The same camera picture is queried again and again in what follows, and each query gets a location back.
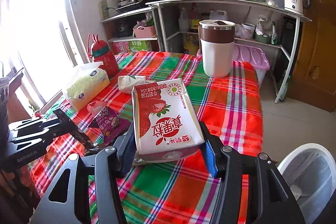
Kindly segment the strawberry milk carton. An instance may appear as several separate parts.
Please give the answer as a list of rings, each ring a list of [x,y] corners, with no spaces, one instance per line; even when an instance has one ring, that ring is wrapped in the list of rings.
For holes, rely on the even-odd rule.
[[[181,160],[205,143],[183,79],[136,85],[131,96],[135,145],[142,161]]]

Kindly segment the white trash bin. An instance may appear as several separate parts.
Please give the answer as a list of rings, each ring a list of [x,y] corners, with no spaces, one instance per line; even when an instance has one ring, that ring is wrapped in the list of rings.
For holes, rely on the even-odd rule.
[[[324,146],[303,144],[288,154],[277,168],[290,187],[306,223],[319,219],[335,223],[335,217],[322,216],[335,196],[335,160]]]

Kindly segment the metal kitchen shelf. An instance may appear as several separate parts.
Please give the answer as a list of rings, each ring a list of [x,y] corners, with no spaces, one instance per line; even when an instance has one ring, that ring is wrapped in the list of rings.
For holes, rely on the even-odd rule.
[[[224,10],[228,12],[228,20],[234,23],[255,23],[259,15],[271,13],[272,20],[278,20],[280,25],[284,25],[285,19],[289,18],[293,23],[293,38],[289,43],[289,47],[284,47],[282,44],[272,45],[258,42],[255,39],[236,38],[236,42],[243,45],[261,47],[271,47],[271,52],[274,53],[273,63],[271,64],[271,78],[273,83],[276,83],[274,76],[274,67],[279,65],[278,57],[283,55],[286,57],[287,64],[284,69],[285,74],[290,76],[294,69],[297,56],[295,53],[299,49],[299,40],[301,38],[300,27],[301,22],[311,21],[309,18],[299,15],[296,12],[286,9],[273,7],[261,2],[246,1],[246,0],[162,0],[156,2],[148,2],[146,7],[119,13],[108,19],[102,20],[105,35],[109,42],[114,42],[117,39],[125,38],[117,27],[124,24],[130,25],[132,20],[139,14],[150,12],[153,16],[156,34],[158,36],[158,47],[160,51],[180,53],[182,51],[182,34],[179,29],[178,9],[181,7],[190,8],[192,4],[196,4],[201,12],[209,12],[210,9]]]

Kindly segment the purple snack wrapper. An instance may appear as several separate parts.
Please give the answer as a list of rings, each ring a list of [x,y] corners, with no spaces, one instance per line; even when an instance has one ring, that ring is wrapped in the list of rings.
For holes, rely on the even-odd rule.
[[[109,106],[102,108],[89,124],[89,128],[97,128],[103,134],[105,145],[114,142],[116,138],[129,129],[131,122],[120,118],[116,111]]]

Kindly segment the yellow tissue pack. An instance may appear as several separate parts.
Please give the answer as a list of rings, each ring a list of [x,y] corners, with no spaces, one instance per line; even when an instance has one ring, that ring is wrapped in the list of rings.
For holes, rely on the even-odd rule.
[[[80,64],[64,76],[62,92],[70,105],[80,111],[109,84],[107,72],[100,68],[102,61]]]

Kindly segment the beige paper napkin pack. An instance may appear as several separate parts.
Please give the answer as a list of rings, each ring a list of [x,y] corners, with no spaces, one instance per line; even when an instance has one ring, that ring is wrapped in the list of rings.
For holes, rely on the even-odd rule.
[[[131,94],[131,91],[136,85],[153,83],[152,80],[147,80],[145,76],[128,75],[118,77],[118,89],[122,93]]]

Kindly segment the red reindeer water bottle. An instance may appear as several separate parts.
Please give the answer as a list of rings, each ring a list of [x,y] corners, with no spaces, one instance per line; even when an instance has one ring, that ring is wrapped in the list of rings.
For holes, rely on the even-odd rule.
[[[100,68],[106,71],[110,79],[120,71],[117,60],[108,43],[100,40],[98,34],[88,34],[87,54],[93,62],[102,62]]]

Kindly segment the wooden door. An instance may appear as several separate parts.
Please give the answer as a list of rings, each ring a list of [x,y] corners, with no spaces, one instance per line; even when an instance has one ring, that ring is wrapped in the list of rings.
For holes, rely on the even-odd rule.
[[[305,15],[288,97],[335,111],[335,0],[312,0]]]

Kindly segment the white brown lidded jug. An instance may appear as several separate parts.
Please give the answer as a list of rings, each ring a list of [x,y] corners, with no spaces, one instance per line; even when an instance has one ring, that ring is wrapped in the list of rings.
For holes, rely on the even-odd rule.
[[[198,28],[205,74],[214,78],[226,77],[231,69],[235,24],[227,20],[202,20]]]

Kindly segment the pink basket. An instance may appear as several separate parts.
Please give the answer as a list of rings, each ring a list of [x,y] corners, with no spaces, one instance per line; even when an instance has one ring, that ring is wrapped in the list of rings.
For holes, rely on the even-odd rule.
[[[139,26],[133,29],[136,38],[153,38],[156,35],[155,26]]]

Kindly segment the yellow label oil bottle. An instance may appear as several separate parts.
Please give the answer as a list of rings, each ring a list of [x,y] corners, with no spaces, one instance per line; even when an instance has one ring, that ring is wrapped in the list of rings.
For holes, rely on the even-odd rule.
[[[196,3],[192,3],[191,5],[189,20],[190,20],[190,31],[198,32],[198,27],[199,27],[199,22],[201,21],[201,16],[199,14]]]

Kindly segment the white plastic jerrycan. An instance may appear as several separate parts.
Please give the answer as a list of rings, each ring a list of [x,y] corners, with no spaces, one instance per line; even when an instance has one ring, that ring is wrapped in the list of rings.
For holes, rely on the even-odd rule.
[[[224,10],[210,10],[210,20],[228,20],[228,14]]]

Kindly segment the wall power strip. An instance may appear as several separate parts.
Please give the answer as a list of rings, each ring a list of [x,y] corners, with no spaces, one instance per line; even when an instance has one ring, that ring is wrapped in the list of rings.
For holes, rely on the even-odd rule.
[[[109,18],[109,7],[107,0],[100,1],[100,14],[102,20]]]

